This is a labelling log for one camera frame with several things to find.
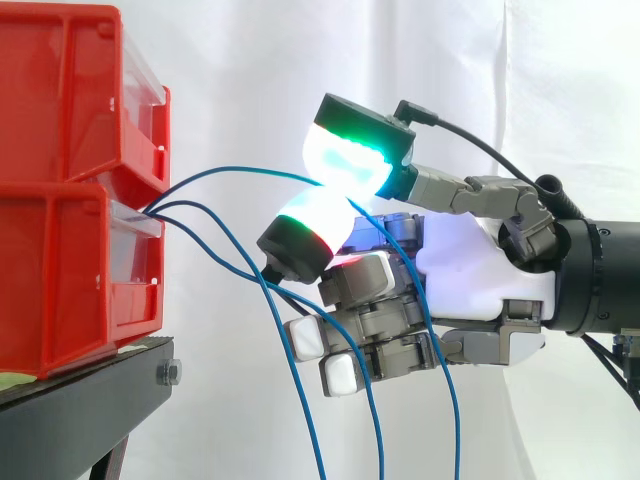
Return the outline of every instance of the blue wire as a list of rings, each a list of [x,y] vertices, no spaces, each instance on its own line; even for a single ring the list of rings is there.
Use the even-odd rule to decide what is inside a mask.
[[[276,177],[283,178],[291,178],[293,180],[298,180],[304,183],[308,183],[310,185],[321,185],[319,182],[312,180],[310,178],[303,177],[301,175],[296,175],[293,173],[281,172],[278,170],[270,170],[265,168],[255,168],[255,167],[243,167],[243,166],[226,166],[226,167],[217,167],[209,170],[205,170],[203,172],[192,175],[191,177],[182,180],[177,183],[169,190],[160,195],[154,202],[152,202],[147,208],[145,208],[144,213],[148,213],[155,205],[161,202],[164,198],[169,196],[171,193],[175,192],[179,188],[184,187],[185,185],[199,179],[205,177],[207,175],[213,175],[214,173],[222,173],[222,172],[248,172],[248,173],[261,173],[265,175],[272,175]],[[442,367],[442,371],[444,372],[445,378],[447,380],[447,385],[449,387],[449,393],[451,395],[451,403],[453,404],[453,415],[455,422],[455,480],[460,480],[460,410],[458,406],[458,397],[456,395],[455,386],[453,385],[453,379],[451,378],[451,373],[449,372],[449,368],[446,364],[446,360],[444,355],[442,354],[442,350],[440,349],[440,345],[438,344],[438,337],[433,330],[433,323],[431,321],[431,314],[429,312],[429,305],[427,303],[427,296],[424,292],[423,288],[420,288],[420,276],[411,262],[411,259],[406,254],[404,249],[396,242],[396,240],[391,236],[391,234],[381,225],[376,222],[371,215],[369,215],[362,207],[357,205],[355,202],[350,201],[353,208],[355,208],[362,216],[364,216],[380,233],[384,235],[387,241],[396,249],[400,257],[407,265],[407,269],[409,270],[409,274],[411,279],[413,280],[416,290],[418,291],[418,296],[420,298],[420,304],[422,306],[422,310],[424,313],[424,323],[429,331],[429,336],[431,337],[436,356],[440,361],[440,365]]]
[[[420,304],[422,305],[422,311],[424,313],[424,323],[427,326],[427,330],[429,331],[429,336],[431,337],[431,342],[433,343],[433,347],[436,351],[436,356],[440,361],[440,366],[442,367],[442,371],[444,372],[444,376],[447,379],[447,385],[449,386],[449,393],[451,394],[451,403],[453,404],[453,417],[455,423],[455,441],[456,441],[456,453],[455,453],[455,472],[454,478],[455,480],[460,480],[460,408],[458,406],[458,396],[456,395],[456,389],[453,385],[453,379],[451,378],[451,372],[449,372],[449,367],[447,366],[447,362],[442,354],[442,350],[440,349],[440,344],[438,343],[438,336],[436,332],[433,330],[433,322],[431,321],[431,312],[429,311],[429,304],[427,303],[427,295],[422,288],[422,284],[420,282],[420,276],[418,275],[418,271],[416,267],[413,265],[413,262],[404,251],[404,249],[398,244],[395,238],[391,236],[391,234],[382,227],[375,219],[369,215],[366,210],[360,207],[355,202],[349,200],[353,208],[355,208],[360,215],[369,220],[369,223],[373,225],[380,233],[382,233],[387,241],[393,246],[393,248],[400,254],[400,257],[404,261],[407,269],[409,270],[409,275],[411,275],[411,280],[413,280],[413,284],[416,286],[416,290],[418,291],[418,296],[420,297]]]
[[[226,268],[227,270],[231,271],[232,273],[246,279],[246,280],[250,280],[252,282],[258,282],[259,281],[259,277],[258,276],[251,276],[246,272],[243,272],[242,270],[234,267],[233,265],[231,265],[229,262],[227,262],[226,260],[224,260],[223,258],[219,257],[195,232],[193,232],[193,230],[191,230],[189,227],[185,226],[184,224],[178,222],[177,220],[174,220],[172,218],[166,217],[164,215],[159,215],[158,212],[165,210],[167,208],[171,208],[171,207],[176,207],[176,206],[190,206],[190,207],[194,207],[194,208],[198,208],[200,210],[202,210],[203,212],[205,212],[207,215],[209,215],[217,224],[218,226],[222,229],[222,231],[225,233],[225,235],[229,238],[229,240],[231,240],[231,243],[233,243],[233,245],[236,247],[236,249],[240,252],[240,254],[243,256],[243,258],[246,257],[245,255],[248,256],[246,250],[242,247],[242,245],[240,244],[240,242],[238,242],[238,240],[236,239],[236,237],[233,235],[233,233],[231,232],[231,230],[229,230],[229,228],[225,225],[225,223],[222,221],[222,219],[220,217],[218,217],[210,208],[206,207],[205,205],[202,205],[198,202],[192,202],[189,200],[178,200],[178,201],[174,201],[174,202],[168,202],[166,204],[161,205],[160,207],[157,207],[156,209],[154,209],[152,212],[149,212],[149,215],[152,217],[156,217],[160,220],[163,220],[167,223],[170,223],[178,228],[180,228],[182,231],[184,231],[187,235],[189,235],[193,240],[195,240],[198,245],[200,245],[200,247],[202,247],[202,249],[207,252],[207,254],[214,260],[216,261],[218,264],[222,265],[224,268]],[[316,313],[318,313],[318,315],[322,316],[322,318],[329,323],[333,328],[335,328],[340,335],[342,335],[342,337],[347,341],[347,343],[349,344],[349,346],[351,347],[351,349],[353,350],[353,352],[356,355],[356,359],[358,361],[358,365],[360,367],[360,370],[362,372],[362,377],[364,379],[364,385],[365,385],[365,390],[367,392],[367,400],[369,402],[369,410],[371,411],[371,418],[373,420],[373,427],[376,433],[376,442],[377,442],[377,446],[378,446],[378,470],[379,470],[379,478],[380,480],[384,480],[384,446],[383,446],[383,441],[382,441],[382,429],[380,427],[380,419],[378,417],[378,411],[376,409],[376,404],[375,404],[375,400],[373,397],[373,390],[371,388],[371,377],[369,376],[369,372],[367,370],[367,365],[366,365],[366,360],[364,358],[364,355],[362,355],[362,352],[360,351],[360,349],[358,348],[358,345],[356,344],[355,340],[351,337],[351,335],[349,335],[349,332],[347,332],[347,330],[340,325],[340,323],[338,323],[331,315],[329,315],[322,307],[316,305],[315,303],[307,300],[304,297],[301,297],[300,295],[291,292],[285,288],[282,288],[278,285],[266,282],[266,285],[274,290],[275,292],[278,292],[280,294],[286,295],[290,298],[293,298],[294,300],[297,300],[298,302],[306,305],[307,307],[311,308],[312,310],[314,310]],[[287,345],[285,346],[285,350],[290,349],[290,345],[288,344],[287,341]],[[309,433],[313,436],[315,436],[315,431],[312,432],[313,429],[313,421],[311,420],[311,425],[309,425]]]
[[[164,208],[169,208],[170,204],[163,205],[159,207],[157,210],[161,210]],[[169,218],[162,217],[161,215],[151,215],[156,216],[157,218],[161,218],[169,223],[173,223],[176,225],[178,222],[170,221]],[[282,325],[282,320],[280,318],[280,313],[278,312],[278,308],[276,307],[275,302],[273,301],[273,297],[271,296],[271,292],[269,292],[267,288],[267,283],[260,273],[260,269],[255,264],[255,262],[251,259],[247,251],[242,248],[242,246],[233,238],[233,236],[229,237],[233,244],[242,255],[242,258],[247,262],[249,267],[254,273],[254,277],[251,277],[254,282],[260,285],[262,292],[264,293],[265,298],[267,299],[267,303],[269,304],[269,309],[273,315],[273,319],[276,323],[276,327],[278,328],[278,335],[280,336],[280,341],[282,342],[282,346],[284,347],[285,354],[287,356],[287,363],[289,364],[289,369],[291,370],[291,375],[293,376],[293,381],[296,385],[296,390],[298,391],[298,396],[300,397],[300,403],[302,404],[302,410],[304,411],[304,417],[307,421],[307,428],[309,429],[309,436],[311,437],[311,443],[313,445],[313,453],[316,457],[316,464],[318,466],[318,474],[322,480],[327,479],[327,475],[324,470],[324,463],[322,462],[322,453],[320,452],[320,445],[318,443],[318,436],[316,434],[316,429],[313,424],[313,418],[311,417],[311,410],[309,408],[309,403],[307,402],[307,397],[304,393],[304,388],[302,386],[302,382],[300,380],[300,375],[298,374],[298,369],[296,367],[295,358],[293,356],[293,351],[291,350],[291,345],[289,344],[289,340],[287,338],[286,331],[284,326]]]

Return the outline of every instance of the green light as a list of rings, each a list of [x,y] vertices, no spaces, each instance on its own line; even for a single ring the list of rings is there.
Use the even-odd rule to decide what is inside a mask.
[[[302,223],[335,254],[353,231],[355,210],[349,201],[328,187],[311,187],[295,196],[278,215]]]
[[[367,202],[384,185],[392,166],[382,152],[341,138],[315,123],[302,151],[309,175],[357,202]]]

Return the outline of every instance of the metal bolt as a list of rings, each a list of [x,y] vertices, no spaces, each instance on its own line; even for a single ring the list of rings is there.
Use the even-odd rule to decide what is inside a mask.
[[[161,385],[171,387],[180,383],[180,379],[182,378],[182,362],[177,358],[166,360],[158,370]]]

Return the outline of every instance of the black cable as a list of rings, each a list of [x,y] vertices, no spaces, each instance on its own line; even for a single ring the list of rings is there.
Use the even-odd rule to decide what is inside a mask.
[[[565,193],[562,188],[562,182],[560,182],[558,178],[553,175],[543,175],[534,182],[491,145],[476,137],[471,132],[468,132],[464,128],[447,122],[446,120],[442,120],[437,113],[427,110],[420,105],[407,102],[406,100],[401,100],[393,116],[407,125],[410,125],[411,122],[416,122],[430,127],[444,128],[451,133],[455,133],[496,160],[514,177],[535,188],[538,193],[540,203],[542,203],[557,219],[580,220],[584,218],[584,215],[578,206],[573,203]]]
[[[511,173],[511,175],[534,187],[538,191],[539,195],[542,196],[545,194],[545,191],[542,189],[542,187],[540,187],[533,180],[527,177],[522,171],[520,171],[518,167],[516,167],[513,163],[507,160],[507,158],[504,155],[502,155],[500,152],[498,152],[495,148],[493,148],[488,143],[480,140],[471,132],[468,132],[464,128],[454,125],[453,123],[449,123],[446,120],[442,120],[441,118],[438,118],[435,125],[438,127],[444,128],[445,130],[448,130],[451,133],[455,133],[459,137],[462,137],[466,141],[474,144],[476,147],[478,147],[480,150],[485,152],[487,155],[495,159],[496,162],[498,162],[500,165],[506,168],[509,171],[509,173]]]
[[[614,366],[607,360],[607,358],[598,352],[595,348],[587,343],[589,350],[596,356],[596,358],[602,363],[602,366],[607,369],[607,371],[611,374],[613,379],[622,387],[622,389],[627,392],[627,381],[620,375],[620,373],[614,368]]]
[[[262,272],[260,273],[262,274],[263,278],[267,282],[273,283],[274,285],[279,285],[280,282],[284,280],[284,275],[278,272],[277,270],[275,270],[269,263],[267,264],[266,267],[262,269]],[[276,293],[280,296],[280,298],[282,298],[282,300],[284,300],[284,302],[287,305],[289,305],[296,312],[298,312],[298,314],[302,315],[303,317],[311,315],[311,313],[309,313],[309,311],[306,308],[304,308],[302,305],[296,302],[293,298],[289,297],[288,295],[285,295],[282,292],[276,292]]]
[[[629,398],[631,398],[636,408],[640,410],[640,393],[637,391],[637,388],[627,383],[627,381],[622,377],[622,375],[620,375],[620,373],[615,369],[615,367],[609,362],[608,357],[600,353],[598,350],[596,350],[596,348],[592,347],[587,342],[587,340],[585,340],[584,338],[583,340],[589,347],[589,350],[591,350],[591,352],[595,355],[598,361],[602,364],[602,366],[609,372],[609,374],[611,374],[611,376],[618,383],[618,385],[620,385],[620,388],[622,388],[622,390],[624,390],[624,392],[627,395],[629,395]]]
[[[280,298],[282,298],[282,300],[284,300],[287,305],[289,305],[303,317],[308,317],[309,315],[311,315],[311,312],[309,312],[306,308],[296,302],[293,298],[288,297],[287,295],[284,295],[280,292],[278,292],[278,295],[280,295]]]
[[[601,355],[605,356],[611,363],[613,363],[616,367],[622,370],[622,363],[620,359],[616,357],[611,351],[607,350],[602,344],[586,333],[583,334],[580,338],[592,349],[596,350]]]

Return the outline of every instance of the red storage bin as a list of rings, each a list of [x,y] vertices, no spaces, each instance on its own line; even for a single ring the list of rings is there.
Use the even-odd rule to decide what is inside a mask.
[[[0,2],[0,182],[147,205],[169,187],[169,102],[116,8]]]
[[[0,1],[0,372],[161,328],[169,103],[117,9]]]
[[[16,183],[0,225],[0,372],[45,378],[162,326],[162,223],[100,185]]]

